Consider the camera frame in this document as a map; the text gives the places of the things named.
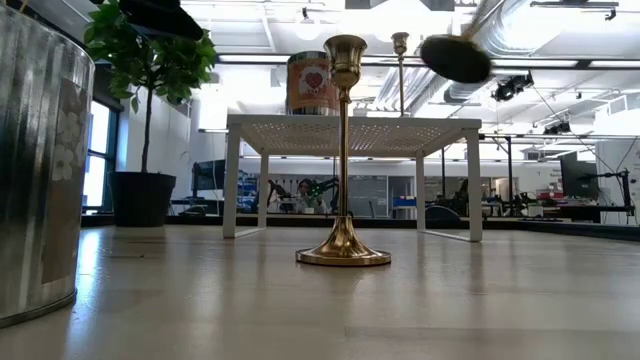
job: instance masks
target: heart label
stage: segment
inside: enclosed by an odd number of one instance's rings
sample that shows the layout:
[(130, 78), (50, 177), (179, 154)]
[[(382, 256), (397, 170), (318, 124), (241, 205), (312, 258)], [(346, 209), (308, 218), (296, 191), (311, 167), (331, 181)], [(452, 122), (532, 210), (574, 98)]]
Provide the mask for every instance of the heart label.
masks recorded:
[(309, 85), (312, 89), (317, 89), (320, 85), (322, 85), (322, 75), (318, 73), (308, 73), (304, 77), (304, 81)]

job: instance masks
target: window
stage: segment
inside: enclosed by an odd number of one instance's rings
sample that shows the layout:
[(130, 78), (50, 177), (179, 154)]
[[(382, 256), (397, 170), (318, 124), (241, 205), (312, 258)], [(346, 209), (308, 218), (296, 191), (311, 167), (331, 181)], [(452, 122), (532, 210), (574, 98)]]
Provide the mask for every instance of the window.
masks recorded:
[(82, 206), (86, 210), (111, 210), (107, 174), (115, 171), (118, 113), (91, 102), (89, 150), (84, 174)]

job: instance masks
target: wooden floor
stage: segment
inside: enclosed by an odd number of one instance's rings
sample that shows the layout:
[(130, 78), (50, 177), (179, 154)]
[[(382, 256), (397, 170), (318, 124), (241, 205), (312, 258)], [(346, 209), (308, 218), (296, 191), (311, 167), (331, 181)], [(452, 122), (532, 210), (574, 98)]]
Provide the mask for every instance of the wooden floor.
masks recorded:
[(637, 243), (358, 233), (392, 264), (295, 263), (328, 229), (83, 231), (77, 303), (0, 330), (0, 358), (640, 359)]

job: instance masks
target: potted plant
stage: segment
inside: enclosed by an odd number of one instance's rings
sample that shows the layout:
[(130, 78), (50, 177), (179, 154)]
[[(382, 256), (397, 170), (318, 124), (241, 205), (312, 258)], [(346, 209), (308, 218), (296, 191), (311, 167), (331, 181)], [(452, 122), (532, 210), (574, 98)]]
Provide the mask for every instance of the potted plant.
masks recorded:
[(108, 174), (115, 223), (118, 226), (162, 226), (175, 186), (175, 176), (149, 173), (149, 130), (153, 94), (165, 96), (172, 104), (189, 99), (192, 88), (209, 81), (215, 50), (208, 31), (198, 41), (177, 37), (141, 36), (127, 22), (116, 0), (89, 14), (93, 19), (85, 31), (88, 53), (95, 61), (111, 63), (110, 89), (121, 99), (131, 99), (138, 111), (140, 88), (145, 114), (144, 146), (140, 172)]

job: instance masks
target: candlestick base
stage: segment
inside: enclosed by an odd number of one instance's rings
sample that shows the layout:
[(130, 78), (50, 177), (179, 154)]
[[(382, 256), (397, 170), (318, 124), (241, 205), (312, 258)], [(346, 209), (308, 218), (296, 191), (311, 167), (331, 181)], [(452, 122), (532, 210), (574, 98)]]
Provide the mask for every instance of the candlestick base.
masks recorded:
[(369, 249), (360, 241), (350, 216), (339, 216), (329, 238), (315, 248), (296, 251), (296, 260), (311, 265), (376, 266), (391, 262), (391, 254)]

